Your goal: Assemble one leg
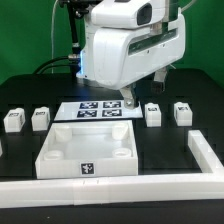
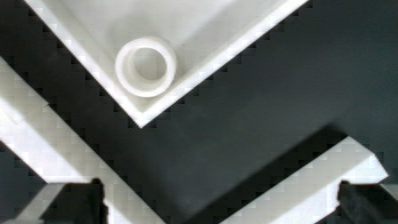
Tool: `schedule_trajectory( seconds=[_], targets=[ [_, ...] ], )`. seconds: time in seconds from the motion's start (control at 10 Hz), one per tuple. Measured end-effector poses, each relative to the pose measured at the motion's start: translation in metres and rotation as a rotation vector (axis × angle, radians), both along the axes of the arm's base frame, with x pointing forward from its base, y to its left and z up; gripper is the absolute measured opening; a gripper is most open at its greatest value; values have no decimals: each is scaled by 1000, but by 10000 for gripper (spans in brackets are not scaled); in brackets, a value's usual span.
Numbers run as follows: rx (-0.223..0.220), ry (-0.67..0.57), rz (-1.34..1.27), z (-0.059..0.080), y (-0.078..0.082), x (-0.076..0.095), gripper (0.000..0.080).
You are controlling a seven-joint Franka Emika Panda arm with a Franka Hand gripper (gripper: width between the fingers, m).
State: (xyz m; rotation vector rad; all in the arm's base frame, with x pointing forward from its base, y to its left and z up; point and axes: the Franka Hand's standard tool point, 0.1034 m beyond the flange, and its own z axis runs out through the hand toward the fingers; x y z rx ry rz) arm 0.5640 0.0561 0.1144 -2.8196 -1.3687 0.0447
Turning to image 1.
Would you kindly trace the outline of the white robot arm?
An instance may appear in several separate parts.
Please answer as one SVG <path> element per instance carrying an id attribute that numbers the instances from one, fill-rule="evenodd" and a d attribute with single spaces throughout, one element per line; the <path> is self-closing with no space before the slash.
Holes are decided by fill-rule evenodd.
<path id="1" fill-rule="evenodd" d="M 128 109 L 138 105 L 135 83 L 153 74 L 162 86 L 185 51 L 178 0 L 88 0 L 84 22 L 78 81 L 120 91 Z"/>

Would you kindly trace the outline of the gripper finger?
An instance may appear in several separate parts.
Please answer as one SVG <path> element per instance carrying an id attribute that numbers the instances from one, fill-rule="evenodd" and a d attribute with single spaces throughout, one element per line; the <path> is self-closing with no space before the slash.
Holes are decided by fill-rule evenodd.
<path id="1" fill-rule="evenodd" d="M 165 81 L 167 76 L 167 68 L 161 68 L 154 74 L 152 82 L 152 90 L 154 93 L 162 93 L 165 90 Z"/>
<path id="2" fill-rule="evenodd" d="M 136 108 L 136 95 L 135 95 L 134 87 L 132 85 L 123 87 L 120 90 L 120 93 L 124 98 L 124 106 L 127 109 L 135 109 Z"/>

